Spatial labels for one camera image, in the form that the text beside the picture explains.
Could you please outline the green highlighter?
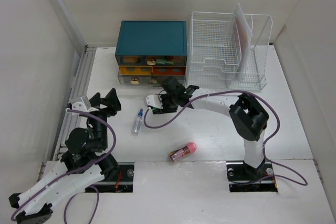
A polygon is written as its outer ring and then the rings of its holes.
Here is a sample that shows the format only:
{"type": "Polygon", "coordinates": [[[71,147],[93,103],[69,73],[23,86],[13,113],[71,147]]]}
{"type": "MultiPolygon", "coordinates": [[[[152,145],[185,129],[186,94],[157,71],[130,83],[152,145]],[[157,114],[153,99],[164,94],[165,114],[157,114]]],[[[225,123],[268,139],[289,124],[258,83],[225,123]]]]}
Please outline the green highlighter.
{"type": "Polygon", "coordinates": [[[152,108],[152,113],[155,115],[155,114],[163,114],[162,112],[162,108],[156,108],[156,107],[153,107],[152,108]]]}

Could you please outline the small drawer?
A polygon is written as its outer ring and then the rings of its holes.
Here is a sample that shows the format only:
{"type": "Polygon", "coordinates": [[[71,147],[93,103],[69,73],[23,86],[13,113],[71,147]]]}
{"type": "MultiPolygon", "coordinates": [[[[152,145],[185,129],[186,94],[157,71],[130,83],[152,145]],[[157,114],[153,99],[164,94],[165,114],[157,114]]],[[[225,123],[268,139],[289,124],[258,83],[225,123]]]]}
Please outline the small drawer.
{"type": "Polygon", "coordinates": [[[152,68],[139,66],[120,66],[118,80],[120,84],[152,84],[152,68]]]}
{"type": "Polygon", "coordinates": [[[161,83],[170,76],[173,76],[182,85],[185,85],[186,67],[153,67],[152,85],[161,87],[161,83]]]}

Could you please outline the green capsule stapler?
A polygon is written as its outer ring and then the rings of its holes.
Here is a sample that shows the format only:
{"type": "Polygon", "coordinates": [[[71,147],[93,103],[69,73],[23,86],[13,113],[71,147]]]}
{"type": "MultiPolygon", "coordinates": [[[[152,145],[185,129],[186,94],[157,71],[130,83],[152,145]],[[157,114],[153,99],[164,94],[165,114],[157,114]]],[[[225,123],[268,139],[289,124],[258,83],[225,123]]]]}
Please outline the green capsule stapler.
{"type": "Polygon", "coordinates": [[[158,66],[172,66],[172,65],[174,65],[174,62],[168,61],[168,60],[165,60],[165,59],[157,59],[156,60],[156,65],[158,65],[158,66]]]}

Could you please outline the transparent drawer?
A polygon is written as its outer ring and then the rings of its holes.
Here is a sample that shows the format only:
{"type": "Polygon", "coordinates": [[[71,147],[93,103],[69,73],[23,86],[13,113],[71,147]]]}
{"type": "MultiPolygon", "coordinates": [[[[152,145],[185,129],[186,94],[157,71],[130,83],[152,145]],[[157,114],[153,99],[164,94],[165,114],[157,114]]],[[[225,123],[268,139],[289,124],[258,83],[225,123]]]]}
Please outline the transparent drawer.
{"type": "Polygon", "coordinates": [[[116,56],[120,66],[186,66],[185,56],[116,56]]]}

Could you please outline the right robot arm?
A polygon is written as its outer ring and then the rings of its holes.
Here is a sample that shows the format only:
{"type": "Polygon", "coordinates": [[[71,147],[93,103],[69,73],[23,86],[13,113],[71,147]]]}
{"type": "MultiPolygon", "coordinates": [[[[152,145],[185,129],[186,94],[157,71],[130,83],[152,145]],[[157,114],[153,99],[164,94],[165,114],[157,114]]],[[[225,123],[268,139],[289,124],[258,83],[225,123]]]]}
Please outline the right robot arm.
{"type": "Polygon", "coordinates": [[[263,140],[269,114],[250,93],[238,96],[214,94],[207,89],[190,85],[184,87],[175,77],[168,77],[161,86],[161,113],[176,112],[178,107],[203,109],[229,117],[237,134],[244,140],[245,155],[239,168],[240,177],[235,182],[252,182],[261,177],[265,158],[263,140]]]}

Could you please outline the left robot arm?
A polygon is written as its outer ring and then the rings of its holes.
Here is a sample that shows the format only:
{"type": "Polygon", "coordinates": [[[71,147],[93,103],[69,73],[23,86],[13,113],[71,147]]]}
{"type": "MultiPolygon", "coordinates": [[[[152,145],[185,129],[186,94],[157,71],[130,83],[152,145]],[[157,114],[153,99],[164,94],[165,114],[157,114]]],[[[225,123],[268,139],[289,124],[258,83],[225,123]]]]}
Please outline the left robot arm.
{"type": "Polygon", "coordinates": [[[114,88],[105,97],[96,93],[91,99],[81,96],[70,101],[66,113],[86,117],[87,126],[69,133],[65,141],[67,151],[49,173],[32,188],[9,197],[15,209],[13,222],[45,223],[64,199],[117,176],[120,166],[111,154],[117,139],[108,118],[119,111],[121,103],[114,88]],[[109,132],[114,137],[112,147],[108,146],[109,132]]]}

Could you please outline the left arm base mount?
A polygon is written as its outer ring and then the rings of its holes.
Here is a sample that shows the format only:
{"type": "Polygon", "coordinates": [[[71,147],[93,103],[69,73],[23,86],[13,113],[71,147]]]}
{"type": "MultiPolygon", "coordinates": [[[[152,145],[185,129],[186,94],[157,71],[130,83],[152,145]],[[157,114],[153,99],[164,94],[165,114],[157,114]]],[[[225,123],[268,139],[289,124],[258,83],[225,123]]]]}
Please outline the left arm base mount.
{"type": "Polygon", "coordinates": [[[134,163],[119,163],[118,173],[110,179],[96,182],[93,186],[99,193],[132,193],[134,163]]]}

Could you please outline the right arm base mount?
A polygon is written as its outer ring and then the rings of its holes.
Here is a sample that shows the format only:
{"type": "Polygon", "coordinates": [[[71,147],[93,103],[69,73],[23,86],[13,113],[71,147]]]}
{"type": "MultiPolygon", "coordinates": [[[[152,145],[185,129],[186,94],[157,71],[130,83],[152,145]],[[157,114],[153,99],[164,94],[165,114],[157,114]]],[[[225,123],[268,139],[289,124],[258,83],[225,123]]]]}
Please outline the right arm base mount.
{"type": "Polygon", "coordinates": [[[277,183],[270,162],[263,162],[258,168],[253,168],[243,161],[226,163],[229,191],[231,193],[271,192],[277,193],[277,183]]]}

